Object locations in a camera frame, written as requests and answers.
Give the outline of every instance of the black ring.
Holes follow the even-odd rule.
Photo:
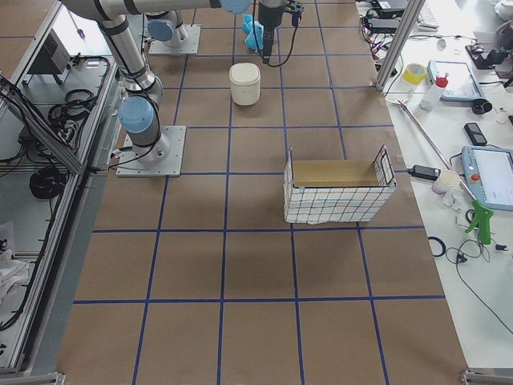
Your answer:
[[[443,257],[444,255],[446,255],[447,246],[444,241],[442,241],[438,237],[428,237],[427,239],[429,239],[430,241],[437,241],[438,244],[442,247],[442,252],[440,254],[433,254],[433,257],[438,258],[438,257]]]

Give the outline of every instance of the mounting plate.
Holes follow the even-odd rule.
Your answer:
[[[182,159],[184,157],[185,126],[162,126],[162,135],[166,136],[171,144],[168,156],[156,164],[142,164],[134,160],[128,164],[121,165],[116,170],[119,177],[148,177],[148,176],[180,176]],[[131,140],[125,138],[125,147],[131,146]],[[122,152],[119,162],[123,163],[135,158],[134,152]]]
[[[183,46],[170,47],[162,42],[154,41],[150,45],[150,55],[174,56],[174,55],[195,55],[200,45],[201,26],[193,24],[185,25],[188,32],[188,39]]]

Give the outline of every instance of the tape roll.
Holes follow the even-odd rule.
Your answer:
[[[406,66],[402,78],[411,84],[419,84],[427,75],[427,69],[422,64],[411,63]]]

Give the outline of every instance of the blue joint cap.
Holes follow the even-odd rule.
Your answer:
[[[233,14],[241,14],[248,9],[251,0],[221,0],[221,5],[228,12]]]
[[[150,35],[160,42],[167,42],[173,39],[175,35],[175,26],[165,19],[150,19],[147,22],[147,31]]]
[[[141,96],[131,96],[119,106],[119,120],[131,134],[148,130],[153,123],[154,114],[151,103]]]

